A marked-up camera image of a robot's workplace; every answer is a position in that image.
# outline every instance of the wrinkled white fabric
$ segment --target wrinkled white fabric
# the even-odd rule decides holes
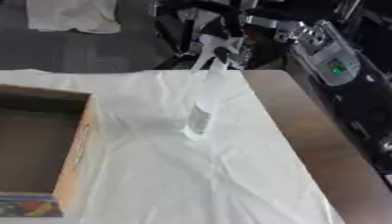
[[[0,72],[0,83],[93,93],[95,119],[71,214],[0,222],[342,224],[240,72],[227,71],[208,136],[181,134],[204,76]]]
[[[30,29],[115,33],[116,0],[27,0]]]

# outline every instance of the cardboard box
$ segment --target cardboard box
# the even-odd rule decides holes
[[[59,217],[73,194],[90,95],[0,85],[0,217]]]

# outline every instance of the table surface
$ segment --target table surface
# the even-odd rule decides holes
[[[245,71],[244,76],[347,224],[392,222],[392,193],[287,73]]]

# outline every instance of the bottle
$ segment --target bottle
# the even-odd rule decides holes
[[[225,81],[224,73],[227,70],[228,63],[214,59],[183,129],[183,133],[190,140],[200,140],[211,129],[219,107],[221,87]]]

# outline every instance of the white sheet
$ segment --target white sheet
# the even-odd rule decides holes
[[[96,126],[71,215],[1,223],[342,224],[240,72],[210,135],[181,130],[203,75],[1,72],[0,83],[95,95]]]
[[[29,28],[40,31],[115,33],[116,0],[27,0]]]

